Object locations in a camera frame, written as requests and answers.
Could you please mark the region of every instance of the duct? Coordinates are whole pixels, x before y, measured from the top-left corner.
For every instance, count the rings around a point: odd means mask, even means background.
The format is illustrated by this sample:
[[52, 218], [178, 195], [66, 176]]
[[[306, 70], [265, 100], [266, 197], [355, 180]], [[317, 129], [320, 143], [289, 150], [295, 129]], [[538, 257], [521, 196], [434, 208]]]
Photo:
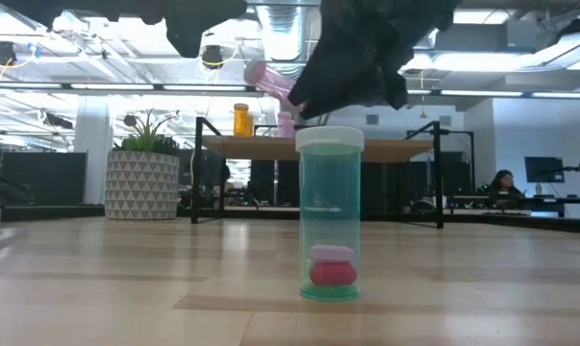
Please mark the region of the duct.
[[[263, 30], [265, 58], [270, 61], [304, 61], [307, 9], [295, 6], [259, 6], [256, 8]], [[303, 66], [273, 64], [281, 74], [297, 78]]]

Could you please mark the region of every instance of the red object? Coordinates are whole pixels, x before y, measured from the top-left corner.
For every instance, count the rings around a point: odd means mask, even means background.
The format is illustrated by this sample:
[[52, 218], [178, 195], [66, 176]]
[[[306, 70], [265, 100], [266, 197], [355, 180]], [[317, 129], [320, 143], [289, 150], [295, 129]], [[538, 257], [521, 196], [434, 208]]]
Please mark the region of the red object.
[[309, 271], [311, 282], [318, 286], [351, 285], [357, 276], [351, 263], [316, 263]]

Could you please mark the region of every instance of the geometric planter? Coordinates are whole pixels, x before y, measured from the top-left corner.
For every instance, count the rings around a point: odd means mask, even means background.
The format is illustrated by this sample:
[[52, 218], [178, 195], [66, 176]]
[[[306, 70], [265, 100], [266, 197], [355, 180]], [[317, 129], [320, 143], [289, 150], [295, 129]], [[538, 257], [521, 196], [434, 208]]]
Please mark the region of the geometric planter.
[[106, 217], [120, 220], [176, 218], [179, 158], [116, 151], [108, 155]]

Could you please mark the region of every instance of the pink tube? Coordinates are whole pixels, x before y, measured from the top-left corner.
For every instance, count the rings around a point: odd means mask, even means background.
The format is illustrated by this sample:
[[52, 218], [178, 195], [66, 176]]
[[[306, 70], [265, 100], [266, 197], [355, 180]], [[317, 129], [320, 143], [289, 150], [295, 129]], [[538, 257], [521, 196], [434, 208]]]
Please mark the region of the pink tube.
[[302, 111], [302, 105], [296, 107], [288, 100], [288, 95], [290, 95], [290, 91], [296, 81], [282, 76], [268, 66], [266, 62], [251, 61], [244, 69], [244, 81], [276, 98], [282, 105], [296, 111]]

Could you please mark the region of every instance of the ceiling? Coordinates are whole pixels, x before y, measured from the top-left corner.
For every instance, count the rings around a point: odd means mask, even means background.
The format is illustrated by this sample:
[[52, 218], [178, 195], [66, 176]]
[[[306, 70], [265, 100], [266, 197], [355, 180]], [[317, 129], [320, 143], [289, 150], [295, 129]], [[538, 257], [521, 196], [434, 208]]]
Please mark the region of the ceiling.
[[[320, 35], [319, 12], [316, 0], [248, 0], [250, 5], [300, 6], [305, 18], [304, 53], [290, 63], [301, 66], [316, 46]], [[455, 23], [501, 24], [511, 20], [532, 21], [580, 10], [580, 1], [550, 0], [466, 0], [458, 10]], [[257, 13], [250, 8], [250, 13]], [[548, 28], [543, 34], [548, 36]], [[260, 23], [248, 18], [228, 20], [205, 33], [202, 46], [220, 45], [227, 62], [220, 70], [203, 67], [198, 59], [181, 58], [165, 37], [165, 25], [145, 25], [139, 18], [124, 17], [109, 22], [94, 13], [64, 12], [48, 33], [45, 27], [0, 6], [0, 40], [13, 41], [17, 62], [15, 68], [0, 66], [0, 81], [53, 82], [53, 83], [122, 83], [122, 84], [199, 84], [244, 85], [242, 78], [245, 62], [270, 57], [270, 43]], [[430, 59], [437, 51], [427, 52]], [[572, 90], [580, 86], [579, 71], [549, 71], [536, 73], [509, 72], [450, 72], [434, 68], [406, 71], [410, 88], [457, 88], [488, 90], [519, 89], [530, 86], [538, 90]], [[263, 124], [275, 122], [278, 103], [269, 97], [211, 97], [176, 95], [114, 95], [111, 109], [118, 119], [127, 113], [155, 109], [156, 114], [180, 115], [168, 123], [169, 134], [190, 136], [194, 132], [194, 118], [209, 117], [222, 132], [231, 132], [232, 109], [237, 102], [246, 103], [256, 121]], [[461, 110], [470, 106], [463, 98], [412, 98], [412, 103], [445, 104]], [[52, 136], [56, 129], [43, 125], [40, 110], [75, 123], [78, 95], [63, 93], [27, 93], [0, 89], [0, 131], [34, 133], [23, 134], [25, 141], [35, 146], [66, 150], [73, 136]], [[130, 130], [116, 121], [115, 131], [127, 134]], [[182, 142], [190, 145], [188, 139]]]

